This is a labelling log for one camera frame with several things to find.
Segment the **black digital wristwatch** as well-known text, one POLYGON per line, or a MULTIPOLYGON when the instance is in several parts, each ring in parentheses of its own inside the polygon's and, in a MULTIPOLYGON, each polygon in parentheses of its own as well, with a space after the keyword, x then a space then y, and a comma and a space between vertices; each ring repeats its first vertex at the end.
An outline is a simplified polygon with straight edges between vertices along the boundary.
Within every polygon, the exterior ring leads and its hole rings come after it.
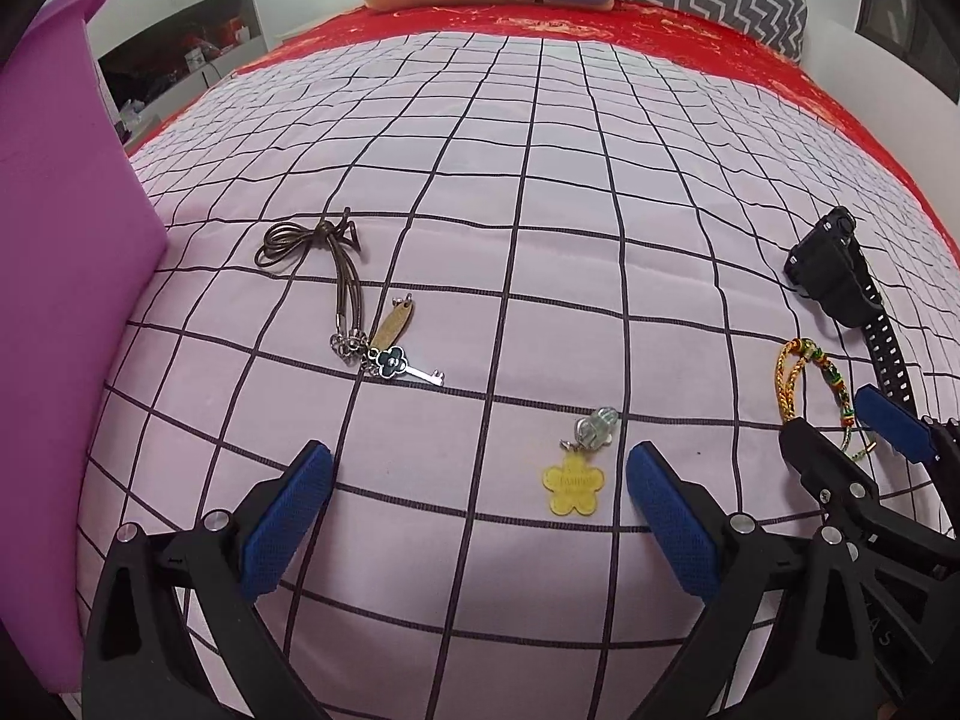
POLYGON ((878 390, 908 415, 918 415, 905 356, 848 208, 832 208, 789 250, 784 275, 830 319, 862 333, 878 390))

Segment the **red patterned bed sheet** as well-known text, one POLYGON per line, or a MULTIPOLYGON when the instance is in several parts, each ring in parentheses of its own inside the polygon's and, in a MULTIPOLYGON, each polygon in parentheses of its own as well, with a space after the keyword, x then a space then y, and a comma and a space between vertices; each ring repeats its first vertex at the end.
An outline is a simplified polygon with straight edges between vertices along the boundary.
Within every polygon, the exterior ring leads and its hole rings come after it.
POLYGON ((526 5, 428 7, 377 15, 355 8, 306 29, 239 71, 260 70, 320 50, 407 37, 420 32, 478 32, 490 36, 594 41, 670 60, 681 67, 752 83, 817 117, 893 174, 913 195, 951 254, 955 242, 923 192, 896 159, 843 106, 817 88, 804 71, 754 39, 698 16, 652 5, 618 4, 608 13, 526 5))

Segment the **pink grid bed cover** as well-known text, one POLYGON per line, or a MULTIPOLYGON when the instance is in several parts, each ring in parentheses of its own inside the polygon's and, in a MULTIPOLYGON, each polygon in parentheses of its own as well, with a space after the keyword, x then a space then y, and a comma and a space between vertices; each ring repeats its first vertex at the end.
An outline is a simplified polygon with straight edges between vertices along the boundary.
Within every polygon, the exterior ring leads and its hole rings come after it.
POLYGON ((592 41, 438 31, 212 89, 133 167, 167 231, 110 369, 78 515, 82 610, 121 523, 187 528, 311 439, 337 487, 260 616, 337 718, 623 718, 697 619, 625 488, 656 444, 804 535, 773 369, 862 338, 789 249, 844 206, 919 405, 958 410, 958 270, 913 195, 748 83, 592 41), (560 442, 619 411, 592 517, 560 442))

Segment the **purple plastic bin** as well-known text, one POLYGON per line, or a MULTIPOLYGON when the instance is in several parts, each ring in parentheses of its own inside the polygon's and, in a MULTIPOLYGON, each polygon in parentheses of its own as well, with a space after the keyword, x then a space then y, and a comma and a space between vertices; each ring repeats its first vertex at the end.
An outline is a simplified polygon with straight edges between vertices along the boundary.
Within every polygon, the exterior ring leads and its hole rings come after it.
POLYGON ((167 243, 99 91, 86 25, 106 2, 44 5, 2 70, 2 624, 53 694, 80 686, 96 410, 167 243))

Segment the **dark window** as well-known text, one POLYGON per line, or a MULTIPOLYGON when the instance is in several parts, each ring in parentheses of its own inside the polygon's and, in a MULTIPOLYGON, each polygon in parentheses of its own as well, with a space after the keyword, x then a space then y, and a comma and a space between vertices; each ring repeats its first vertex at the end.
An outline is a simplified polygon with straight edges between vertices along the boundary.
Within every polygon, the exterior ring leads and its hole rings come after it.
POLYGON ((921 0, 861 0, 856 32, 958 101, 958 60, 921 0))

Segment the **white wardrobe with niche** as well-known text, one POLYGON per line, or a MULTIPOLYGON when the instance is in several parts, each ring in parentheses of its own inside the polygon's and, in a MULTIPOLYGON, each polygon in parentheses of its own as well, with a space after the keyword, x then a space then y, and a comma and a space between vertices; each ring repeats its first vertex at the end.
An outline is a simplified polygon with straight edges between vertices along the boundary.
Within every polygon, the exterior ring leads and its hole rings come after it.
POLYGON ((267 52, 254 0, 106 0, 88 41, 127 148, 267 52))

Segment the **yellow flower charm keychain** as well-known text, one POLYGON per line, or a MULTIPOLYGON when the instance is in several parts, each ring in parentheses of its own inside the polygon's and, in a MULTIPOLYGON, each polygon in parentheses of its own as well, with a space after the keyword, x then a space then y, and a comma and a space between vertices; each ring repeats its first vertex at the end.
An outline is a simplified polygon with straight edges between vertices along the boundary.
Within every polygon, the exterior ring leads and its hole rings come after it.
POLYGON ((560 442, 562 461, 542 473, 548 508, 555 517, 592 517, 596 513, 605 476, 592 457, 612 444, 619 422, 619 411, 601 406, 579 418, 574 423, 573 437, 560 442))

